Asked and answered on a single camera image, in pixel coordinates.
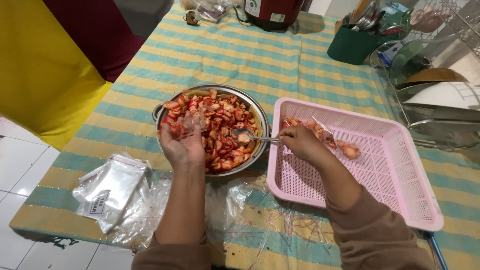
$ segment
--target metal pot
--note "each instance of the metal pot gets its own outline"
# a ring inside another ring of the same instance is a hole
[[[262,109],[260,104],[254,100],[252,97],[250,97],[248,94],[245,92],[236,89],[231,86],[226,86],[226,85],[217,85],[217,84],[204,84],[204,85],[198,85],[198,86],[192,86],[190,88],[187,88],[186,90],[201,90],[201,91],[209,91],[210,88],[215,88],[218,91],[218,94],[228,94],[228,95],[237,95],[238,99],[240,102],[243,102],[245,105],[247,105],[247,108],[249,106],[253,106],[253,108],[256,110],[257,114],[260,117],[260,120],[262,121],[262,128],[264,131],[264,135],[269,135],[270,134],[270,124],[268,123],[267,116],[265,114],[265,111]],[[182,92],[179,92],[175,94],[170,101],[177,100],[178,97],[182,94]],[[160,121],[164,119],[167,116],[168,110],[163,109],[163,104],[157,105],[152,112],[152,117],[153,120],[156,122],[155,124],[155,131],[157,132],[160,127]],[[163,152],[162,146],[160,144],[160,140],[157,138],[158,146]],[[210,177],[219,177],[219,176],[226,176],[226,175],[231,175],[237,172],[240,172],[250,166],[252,163],[254,163],[260,155],[265,151],[265,148],[267,147],[267,142],[265,141],[260,141],[260,146],[258,147],[257,151],[252,155],[250,159],[248,159],[245,163],[241,164],[240,166],[233,168],[230,171],[226,171],[225,173],[221,174],[207,174],[206,176]]]

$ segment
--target yellow and teal tablecloth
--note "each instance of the yellow and teal tablecloth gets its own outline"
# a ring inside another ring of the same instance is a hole
[[[286,33],[275,33],[242,25],[232,13],[218,25],[188,26],[185,13],[175,4],[165,16],[17,212],[12,228],[109,244],[94,220],[75,214],[71,190],[114,152],[128,151],[154,169],[169,170],[151,111],[189,86],[213,82],[240,88],[260,102],[270,122],[280,97],[388,117],[370,68],[327,56],[334,19],[301,12]],[[444,214],[444,228],[435,236],[445,260],[451,269],[475,269],[480,165],[459,153],[419,148],[419,154]],[[279,208],[262,191],[265,168],[266,161],[259,160],[239,175],[258,187],[242,213],[253,237],[232,239],[224,252],[214,253],[213,262],[239,269],[339,269],[325,211]],[[430,250],[424,240],[419,245]]]

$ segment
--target person's right hand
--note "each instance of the person's right hand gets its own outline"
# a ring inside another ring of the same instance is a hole
[[[299,159],[310,164],[315,156],[321,155],[324,144],[315,136],[313,131],[304,126],[289,126],[282,129],[276,136]]]

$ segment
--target brown sleeve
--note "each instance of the brown sleeve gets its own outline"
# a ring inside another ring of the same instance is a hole
[[[378,202],[365,187],[349,209],[336,208],[328,200],[327,208],[340,241],[344,269],[436,269],[403,217]]]
[[[196,245],[161,245],[153,234],[148,248],[135,255],[132,270],[206,270],[212,268],[212,252],[204,235]]]

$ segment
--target power cord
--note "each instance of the power cord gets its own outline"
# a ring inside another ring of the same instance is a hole
[[[238,19],[239,21],[241,21],[242,23],[246,23],[246,24],[250,22],[248,19],[247,19],[247,20],[242,20],[242,19],[240,19],[240,17],[239,17],[239,12],[237,11],[237,8],[236,8],[236,7],[233,7],[233,9],[235,9],[235,13],[237,14],[237,19]]]

